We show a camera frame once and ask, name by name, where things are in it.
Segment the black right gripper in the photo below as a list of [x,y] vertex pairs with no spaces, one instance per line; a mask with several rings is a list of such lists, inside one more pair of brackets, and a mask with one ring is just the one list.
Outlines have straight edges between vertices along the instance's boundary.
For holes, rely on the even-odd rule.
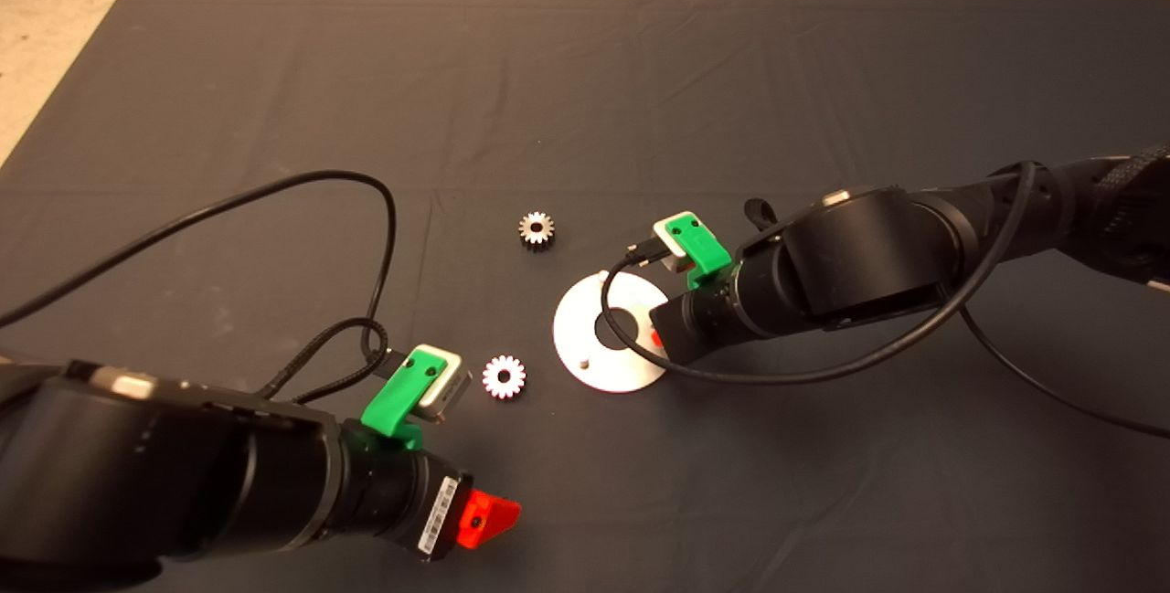
[[743,312],[737,296],[736,267],[718,273],[706,285],[669,298],[651,310],[649,339],[677,365],[691,365],[706,356],[758,342],[764,332]]

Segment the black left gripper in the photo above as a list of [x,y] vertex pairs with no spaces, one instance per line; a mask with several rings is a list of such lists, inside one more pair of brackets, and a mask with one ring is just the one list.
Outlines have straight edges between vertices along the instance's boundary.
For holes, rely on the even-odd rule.
[[472,473],[424,449],[407,449],[359,422],[340,428],[343,478],[330,535],[388,540],[421,561],[457,545],[477,549],[518,520],[518,502],[473,490]]

